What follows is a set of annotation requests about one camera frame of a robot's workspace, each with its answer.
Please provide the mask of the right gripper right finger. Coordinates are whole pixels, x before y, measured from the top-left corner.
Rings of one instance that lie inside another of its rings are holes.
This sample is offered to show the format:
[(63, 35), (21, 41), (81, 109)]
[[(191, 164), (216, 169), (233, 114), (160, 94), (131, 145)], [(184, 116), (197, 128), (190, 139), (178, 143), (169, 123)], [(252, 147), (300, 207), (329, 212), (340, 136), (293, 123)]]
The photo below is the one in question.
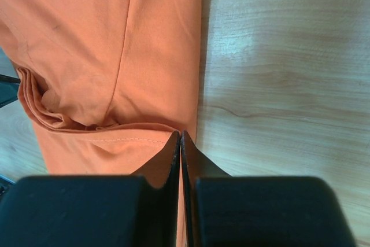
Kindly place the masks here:
[(355, 246), (329, 185), (310, 176), (242, 176), (223, 171), (181, 138), (189, 246)]

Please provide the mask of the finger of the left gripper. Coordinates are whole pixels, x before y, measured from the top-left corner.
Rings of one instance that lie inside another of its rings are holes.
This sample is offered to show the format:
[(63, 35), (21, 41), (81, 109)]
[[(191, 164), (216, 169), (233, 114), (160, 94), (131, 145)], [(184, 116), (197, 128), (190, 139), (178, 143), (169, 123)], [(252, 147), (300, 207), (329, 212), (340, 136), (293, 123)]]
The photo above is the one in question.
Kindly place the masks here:
[(0, 77), (0, 107), (18, 100), (20, 79), (1, 75)]

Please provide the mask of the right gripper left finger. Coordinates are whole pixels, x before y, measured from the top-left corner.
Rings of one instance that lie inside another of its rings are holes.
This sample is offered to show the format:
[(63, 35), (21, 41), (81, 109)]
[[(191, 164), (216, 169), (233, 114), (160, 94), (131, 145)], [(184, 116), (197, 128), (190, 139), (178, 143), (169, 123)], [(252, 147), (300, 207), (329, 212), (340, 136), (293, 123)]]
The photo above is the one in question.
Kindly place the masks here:
[(29, 176), (1, 199), (2, 246), (175, 246), (180, 135), (130, 175)]

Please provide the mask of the orange t shirt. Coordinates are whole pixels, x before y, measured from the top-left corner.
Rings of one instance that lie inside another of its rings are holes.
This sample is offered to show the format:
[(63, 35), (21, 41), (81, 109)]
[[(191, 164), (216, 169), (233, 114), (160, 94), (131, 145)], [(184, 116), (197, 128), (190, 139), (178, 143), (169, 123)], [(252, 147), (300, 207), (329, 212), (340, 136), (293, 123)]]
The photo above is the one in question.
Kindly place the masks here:
[(128, 174), (197, 132), (202, 0), (1, 0), (1, 48), (52, 174)]

